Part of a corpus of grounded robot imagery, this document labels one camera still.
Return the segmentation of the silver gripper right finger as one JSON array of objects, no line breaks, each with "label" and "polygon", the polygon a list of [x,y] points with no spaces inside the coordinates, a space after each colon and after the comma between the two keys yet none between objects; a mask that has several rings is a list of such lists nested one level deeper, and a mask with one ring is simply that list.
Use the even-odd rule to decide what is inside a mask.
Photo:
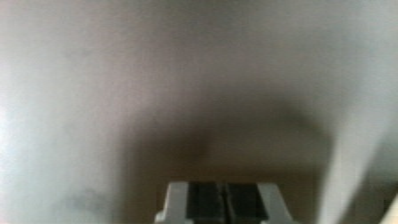
[{"label": "silver gripper right finger", "polygon": [[274,183],[230,183],[226,194],[230,224],[301,224]]}]

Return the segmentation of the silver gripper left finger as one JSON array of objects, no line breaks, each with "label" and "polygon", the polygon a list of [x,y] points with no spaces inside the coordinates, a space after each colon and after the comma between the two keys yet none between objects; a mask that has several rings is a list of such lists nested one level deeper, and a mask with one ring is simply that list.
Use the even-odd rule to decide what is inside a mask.
[{"label": "silver gripper left finger", "polygon": [[155,224],[224,224],[224,205],[214,182],[171,182]]}]

